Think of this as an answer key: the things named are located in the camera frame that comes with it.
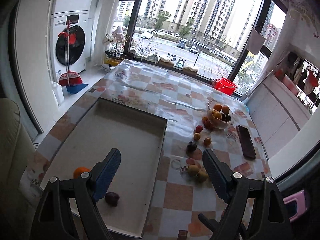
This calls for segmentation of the yellow green fruit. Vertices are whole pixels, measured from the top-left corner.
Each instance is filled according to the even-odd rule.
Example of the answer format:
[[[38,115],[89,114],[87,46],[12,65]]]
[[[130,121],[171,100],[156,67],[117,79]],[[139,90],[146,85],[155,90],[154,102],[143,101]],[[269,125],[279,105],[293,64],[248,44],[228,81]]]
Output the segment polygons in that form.
[[[203,183],[208,179],[208,174],[206,172],[203,171],[199,171],[198,174],[196,175],[196,180],[199,183]]]
[[[190,176],[190,177],[195,177],[198,175],[200,169],[197,165],[190,165],[188,166],[188,169],[187,169],[187,174]]]

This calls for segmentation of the orange fruit in tray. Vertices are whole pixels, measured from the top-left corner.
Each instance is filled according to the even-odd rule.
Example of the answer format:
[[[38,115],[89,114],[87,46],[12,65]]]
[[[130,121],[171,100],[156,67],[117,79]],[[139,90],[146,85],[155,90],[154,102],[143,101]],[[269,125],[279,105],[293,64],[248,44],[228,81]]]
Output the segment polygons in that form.
[[[76,179],[76,178],[79,178],[81,176],[82,173],[84,172],[89,172],[90,169],[89,168],[86,168],[86,167],[78,167],[74,170],[73,172],[73,178]]]

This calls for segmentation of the dark plum in tray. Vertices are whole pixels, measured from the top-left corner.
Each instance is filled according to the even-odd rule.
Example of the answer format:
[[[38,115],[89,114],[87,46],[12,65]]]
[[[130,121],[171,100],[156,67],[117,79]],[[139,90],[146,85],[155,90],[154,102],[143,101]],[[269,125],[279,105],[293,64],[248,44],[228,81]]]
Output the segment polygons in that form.
[[[107,192],[105,194],[105,202],[110,207],[116,207],[118,205],[119,200],[120,200],[120,196],[115,192]]]

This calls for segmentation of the white shallow tray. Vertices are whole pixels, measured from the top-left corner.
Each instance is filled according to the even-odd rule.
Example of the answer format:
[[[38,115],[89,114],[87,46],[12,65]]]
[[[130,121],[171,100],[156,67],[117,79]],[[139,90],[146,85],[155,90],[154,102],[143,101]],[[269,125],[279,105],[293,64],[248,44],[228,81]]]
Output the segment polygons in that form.
[[[166,127],[164,118],[98,99],[59,148],[41,187],[52,177],[72,179],[76,168],[87,168],[108,230],[141,238]]]

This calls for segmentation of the black smartphone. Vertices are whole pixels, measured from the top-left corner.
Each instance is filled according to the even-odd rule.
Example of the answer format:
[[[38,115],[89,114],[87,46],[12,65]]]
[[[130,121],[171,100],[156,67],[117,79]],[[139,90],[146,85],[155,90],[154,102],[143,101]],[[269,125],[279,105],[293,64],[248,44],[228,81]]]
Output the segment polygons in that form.
[[[255,159],[256,153],[254,150],[253,142],[249,133],[249,130],[244,126],[237,125],[236,131],[240,140],[243,156],[247,159]]]

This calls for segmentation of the orange small fruit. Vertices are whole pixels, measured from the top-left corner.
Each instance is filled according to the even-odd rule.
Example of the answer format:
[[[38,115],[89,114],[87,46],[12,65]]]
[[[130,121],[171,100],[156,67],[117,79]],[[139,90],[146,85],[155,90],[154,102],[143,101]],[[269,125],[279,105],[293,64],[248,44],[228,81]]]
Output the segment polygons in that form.
[[[204,146],[208,147],[211,143],[212,143],[212,140],[210,137],[207,137],[204,139],[204,142],[203,142]]]

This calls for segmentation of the dark plum on table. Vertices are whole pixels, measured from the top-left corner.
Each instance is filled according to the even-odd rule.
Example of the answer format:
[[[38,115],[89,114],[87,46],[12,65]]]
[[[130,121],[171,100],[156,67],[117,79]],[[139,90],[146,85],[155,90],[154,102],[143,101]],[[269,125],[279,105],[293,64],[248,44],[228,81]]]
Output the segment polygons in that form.
[[[194,141],[190,141],[187,144],[187,153],[193,153],[195,150],[197,150],[197,144]]]

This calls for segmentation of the yellow small fruit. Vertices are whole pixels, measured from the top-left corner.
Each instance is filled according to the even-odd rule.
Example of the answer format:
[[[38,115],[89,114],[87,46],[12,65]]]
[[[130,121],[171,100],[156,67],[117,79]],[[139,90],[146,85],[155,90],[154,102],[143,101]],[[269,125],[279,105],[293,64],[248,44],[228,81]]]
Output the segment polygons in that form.
[[[200,140],[200,138],[201,138],[200,133],[194,133],[193,138],[194,138],[194,140]]]

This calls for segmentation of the red cherry tomato fruit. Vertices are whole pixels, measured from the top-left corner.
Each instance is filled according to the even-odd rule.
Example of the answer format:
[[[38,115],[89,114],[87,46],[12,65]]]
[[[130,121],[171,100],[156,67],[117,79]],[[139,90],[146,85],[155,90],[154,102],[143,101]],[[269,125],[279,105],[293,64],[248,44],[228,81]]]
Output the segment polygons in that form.
[[[196,128],[195,128],[195,132],[196,133],[201,133],[202,131],[203,131],[203,126],[202,125],[196,126]]]

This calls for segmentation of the glass fruit bowl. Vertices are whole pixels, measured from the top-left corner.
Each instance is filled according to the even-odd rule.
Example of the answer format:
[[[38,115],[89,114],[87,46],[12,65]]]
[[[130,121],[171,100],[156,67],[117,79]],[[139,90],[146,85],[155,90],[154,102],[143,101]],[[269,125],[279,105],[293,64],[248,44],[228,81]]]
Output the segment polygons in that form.
[[[206,117],[213,128],[225,129],[234,124],[230,107],[215,100],[207,102]]]

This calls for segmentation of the checkered tablecloth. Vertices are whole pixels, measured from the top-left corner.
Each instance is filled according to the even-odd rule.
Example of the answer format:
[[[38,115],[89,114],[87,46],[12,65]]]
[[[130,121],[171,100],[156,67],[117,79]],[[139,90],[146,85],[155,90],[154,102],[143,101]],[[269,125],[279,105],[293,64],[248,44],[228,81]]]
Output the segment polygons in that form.
[[[248,178],[263,179],[271,174],[259,133],[242,102],[183,74],[127,60],[107,75],[94,78],[88,87],[71,95],[59,107],[55,125],[29,159],[20,180],[20,190],[32,205],[39,201],[40,183],[57,150],[99,98],[168,121],[144,239],[209,239],[211,232],[201,224],[198,215],[220,219],[223,214],[225,203],[217,197],[211,183],[198,184],[182,170],[185,165],[198,163],[185,150],[206,114],[208,102],[230,107],[234,123],[249,130],[257,155],[253,161],[244,158],[236,128],[230,126],[202,132],[204,138],[211,138],[216,156]]]

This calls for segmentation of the white cabinet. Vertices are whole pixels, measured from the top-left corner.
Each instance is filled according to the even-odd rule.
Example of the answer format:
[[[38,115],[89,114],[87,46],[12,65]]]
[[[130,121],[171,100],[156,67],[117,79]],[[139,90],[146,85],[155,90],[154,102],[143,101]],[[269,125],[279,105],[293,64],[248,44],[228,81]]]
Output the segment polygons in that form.
[[[298,97],[273,75],[254,90],[246,105],[268,159],[289,143],[311,118]]]

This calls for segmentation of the blue dustpan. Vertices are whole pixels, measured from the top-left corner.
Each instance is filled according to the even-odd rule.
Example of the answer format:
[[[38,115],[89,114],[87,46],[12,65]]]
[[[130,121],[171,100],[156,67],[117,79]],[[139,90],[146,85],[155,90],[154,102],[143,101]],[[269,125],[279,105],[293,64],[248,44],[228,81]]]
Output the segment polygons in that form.
[[[70,85],[70,86],[66,86],[67,88],[67,92],[69,94],[77,94],[78,92],[80,92],[81,90],[83,90],[84,88],[86,88],[88,86],[88,84],[86,83],[81,83],[78,85]]]

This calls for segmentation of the red plastic bucket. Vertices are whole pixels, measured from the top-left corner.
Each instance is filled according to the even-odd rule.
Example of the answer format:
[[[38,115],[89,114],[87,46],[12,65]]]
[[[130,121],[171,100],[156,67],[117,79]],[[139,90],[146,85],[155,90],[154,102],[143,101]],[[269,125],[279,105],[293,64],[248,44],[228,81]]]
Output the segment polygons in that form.
[[[224,94],[231,96],[237,89],[237,85],[224,77],[216,79],[214,88]]]

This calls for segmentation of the beige sofa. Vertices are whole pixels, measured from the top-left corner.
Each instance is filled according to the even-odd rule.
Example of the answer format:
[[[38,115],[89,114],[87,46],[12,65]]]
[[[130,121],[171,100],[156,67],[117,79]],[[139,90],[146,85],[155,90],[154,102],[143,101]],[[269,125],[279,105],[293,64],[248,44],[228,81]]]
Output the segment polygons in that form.
[[[29,238],[33,212],[19,183],[34,151],[18,105],[1,99],[1,239]]]

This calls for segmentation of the red broom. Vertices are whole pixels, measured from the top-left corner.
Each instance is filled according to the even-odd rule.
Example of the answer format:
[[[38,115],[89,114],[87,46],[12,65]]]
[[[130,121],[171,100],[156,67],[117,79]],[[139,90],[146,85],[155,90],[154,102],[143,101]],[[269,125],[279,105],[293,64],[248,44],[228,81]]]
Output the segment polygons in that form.
[[[70,37],[70,20],[67,21],[67,30],[59,33],[58,37],[64,38],[64,51],[65,51],[65,66],[66,66],[66,72],[62,74],[59,78],[59,84],[61,86],[77,86],[82,84],[82,79],[80,75],[75,72],[71,71],[70,69],[70,60],[69,60],[69,37]]]

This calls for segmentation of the white washing machine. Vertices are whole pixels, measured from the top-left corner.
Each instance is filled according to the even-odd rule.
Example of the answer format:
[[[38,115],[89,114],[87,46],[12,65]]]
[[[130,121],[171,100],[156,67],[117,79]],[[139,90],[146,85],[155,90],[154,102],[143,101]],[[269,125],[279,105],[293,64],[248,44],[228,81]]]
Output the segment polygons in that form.
[[[90,52],[88,12],[69,11],[51,15],[50,57],[56,82],[66,72],[65,38],[59,36],[61,32],[69,32],[70,69],[77,73],[84,71]]]

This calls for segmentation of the hanging grey towel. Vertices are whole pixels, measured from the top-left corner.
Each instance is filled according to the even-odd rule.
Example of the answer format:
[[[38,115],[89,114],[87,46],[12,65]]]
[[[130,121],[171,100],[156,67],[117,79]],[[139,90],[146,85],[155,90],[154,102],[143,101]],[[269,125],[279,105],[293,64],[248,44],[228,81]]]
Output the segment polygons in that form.
[[[252,28],[247,39],[246,49],[253,55],[257,55],[264,45],[265,38],[261,36],[254,28]]]

